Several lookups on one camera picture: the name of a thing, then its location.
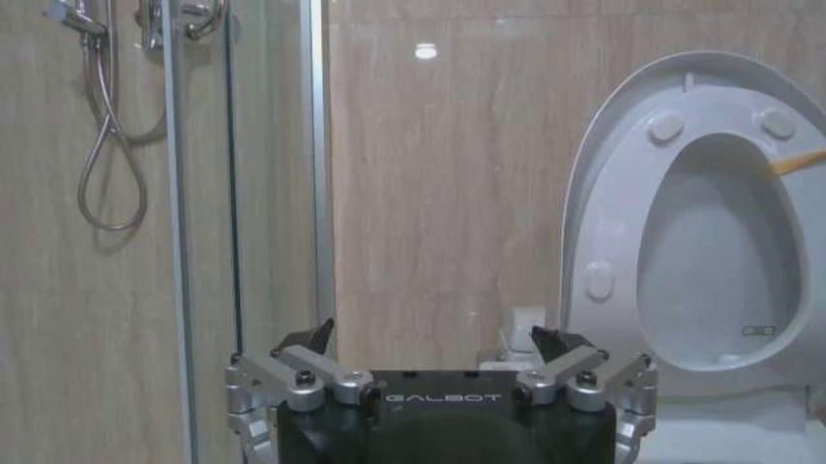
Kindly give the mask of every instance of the yellow handle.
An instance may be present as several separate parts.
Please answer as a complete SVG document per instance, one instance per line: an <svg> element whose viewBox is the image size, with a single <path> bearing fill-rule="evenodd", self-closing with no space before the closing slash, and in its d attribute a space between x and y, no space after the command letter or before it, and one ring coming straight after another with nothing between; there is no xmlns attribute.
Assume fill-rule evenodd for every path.
<svg viewBox="0 0 826 464"><path fill-rule="evenodd" d="M771 170L773 171L773 174L781 176L783 174L788 174L797 169L803 169L817 161L826 161L826 150L804 153L788 159L775 161L771 164Z"/></svg>

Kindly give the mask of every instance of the metal clamp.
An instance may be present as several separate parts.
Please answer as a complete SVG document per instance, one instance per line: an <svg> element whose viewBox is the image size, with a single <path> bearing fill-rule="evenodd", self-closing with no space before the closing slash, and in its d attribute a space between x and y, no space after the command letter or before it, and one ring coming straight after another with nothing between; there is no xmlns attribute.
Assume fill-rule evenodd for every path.
<svg viewBox="0 0 826 464"><path fill-rule="evenodd" d="M361 404L362 393L373 383L373 375L369 372L342 369L333 361L300 345L284 348L278 354L278 361L296 370L306 370L318 375L326 387L332 389L338 403Z"/></svg>
<svg viewBox="0 0 826 464"><path fill-rule="evenodd" d="M210 7L204 5L184 6L182 12L205 18L198 22L190 22L185 25L185 37L193 41L200 41L213 33L220 25L226 13L226 0L214 0Z"/></svg>
<svg viewBox="0 0 826 464"><path fill-rule="evenodd" d="M261 406L286 401L300 413L313 411L324 404L324 383L314 376L294 372L269 357L248 355L225 370L228 408L230 414L242 414Z"/></svg>
<svg viewBox="0 0 826 464"><path fill-rule="evenodd" d="M536 370L516 374L516 399L528 406L551 404L568 378L605 361L604 353L581 345Z"/></svg>
<svg viewBox="0 0 826 464"><path fill-rule="evenodd" d="M637 380L649 365L647 355L631 362L609 360L592 370L581 369L565 384L569 406L581 412L595 413L605 408L608 392Z"/></svg>
<svg viewBox="0 0 826 464"><path fill-rule="evenodd" d="M636 461L643 437L656 426L656 381L656 366L640 354L631 362L608 361L580 371L565 384L568 404L577 411L601 411L612 400L617 410L615 464Z"/></svg>

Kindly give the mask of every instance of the white toilet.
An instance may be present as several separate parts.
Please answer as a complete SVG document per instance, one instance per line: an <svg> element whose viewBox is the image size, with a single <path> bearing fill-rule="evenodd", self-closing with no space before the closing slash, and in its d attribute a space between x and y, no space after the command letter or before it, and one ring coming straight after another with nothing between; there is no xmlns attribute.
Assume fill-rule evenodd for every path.
<svg viewBox="0 0 826 464"><path fill-rule="evenodd" d="M569 178L559 327L653 354L643 463L823 463L826 113L771 68L665 57L599 110Z"/></svg>

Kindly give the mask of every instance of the marble wall tile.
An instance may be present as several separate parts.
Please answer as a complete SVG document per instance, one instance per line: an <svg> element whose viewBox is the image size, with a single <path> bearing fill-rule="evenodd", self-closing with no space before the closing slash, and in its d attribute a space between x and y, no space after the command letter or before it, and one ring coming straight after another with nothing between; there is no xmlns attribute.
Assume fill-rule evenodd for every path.
<svg viewBox="0 0 826 464"><path fill-rule="evenodd" d="M444 0L334 0L342 5L346 19L374 21L380 19L433 19L449 17L454 12L454 2Z"/></svg>
<svg viewBox="0 0 826 464"><path fill-rule="evenodd" d="M74 200L95 135L82 95L81 52L75 34L39 15L43 6L27 1L0 6L0 415L6 418L0 420L0 460L182 462L166 143L136 149L149 201L138 230L95 232ZM134 2L118 0L116 10L120 115L128 131L140 132L165 107L164 73L136 48ZM217 169L225 166L225 141L216 140L225 133L218 107L225 95L217 91L214 79L221 81L222 74L210 65L212 52L190 51L188 56L204 61L186 76L194 95L184 99L192 116L185 135L198 155L189 165L196 182L188 183L186 200L202 206L205 197L225 197L225 173L220 177ZM122 155L110 148L89 198L108 219L124 218L136 204ZM210 215L194 208L189 217L192 228L205 234L190 242L194 286L225 280L228 272L213 264L228 251L210 229L216 221L225 224L218 207L208 205ZM204 374L202 384L218 390L205 403L221 417L217 387L232 328L216 319L230 313L226 294L216 288L209 298L193 298L194 331L208 340L198 346L212 349L204 356L213 362L212 371L204 373L198 364L196 372ZM225 433L222 420L214 424ZM206 443L217 443L217 434L201 431Z"/></svg>
<svg viewBox="0 0 826 464"><path fill-rule="evenodd" d="M452 0L452 2L454 16L472 18L591 15L600 7L599 0Z"/></svg>
<svg viewBox="0 0 826 464"><path fill-rule="evenodd" d="M492 296L485 327L509 305L555 305L548 244L576 134L599 103L599 26L548 17L333 28L338 301L406 311L405 295ZM421 43L438 50L432 60L414 58ZM338 339L344 357L345 328ZM480 348L461 351L464 364ZM346 359L382 363L385 354Z"/></svg>
<svg viewBox="0 0 826 464"><path fill-rule="evenodd" d="M170 295L1 293L2 462L182 462Z"/></svg>
<svg viewBox="0 0 826 464"><path fill-rule="evenodd" d="M580 17L453 12L332 25L337 346L348 363L468 365L504 308L553 313L569 164L589 117L643 64L691 49L743 53L823 101L815 3L785 2L787 11L741 1L616 3ZM478 15L504 12L496 5L476 4ZM502 14L528 6L510 3ZM437 56L417 60L417 44L433 44ZM457 296L485 302L472 322L449 306ZM442 324L465 343L441 335Z"/></svg>

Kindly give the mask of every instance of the metal frame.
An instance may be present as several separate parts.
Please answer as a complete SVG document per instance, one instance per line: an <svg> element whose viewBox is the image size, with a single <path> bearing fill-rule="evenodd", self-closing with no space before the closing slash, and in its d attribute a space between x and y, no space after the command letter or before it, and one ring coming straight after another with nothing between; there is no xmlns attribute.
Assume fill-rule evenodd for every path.
<svg viewBox="0 0 826 464"><path fill-rule="evenodd" d="M185 231L185 205L182 183L182 159L184 140L180 137L178 110L181 109L180 95L182 89L177 77L181 74L181 34L178 33L173 12L177 11L177 0L162 1L162 29L164 29L164 53L166 66L164 80L166 87L166 144L169 158L169 215L172 228L172 273L176 292L176 319L177 319L177 378L180 394L180 427L182 434L182 455L185 464L197 462L197 435L194 433L194 409L193 409L193 378L192 378L192 331L189 315L189 286L188 286L188 260L186 260L186 231Z"/></svg>
<svg viewBox="0 0 826 464"><path fill-rule="evenodd" d="M312 156L314 177L316 307L318 320L334 317L333 210L328 149L326 2L306 0L309 8L309 81L312 82Z"/></svg>

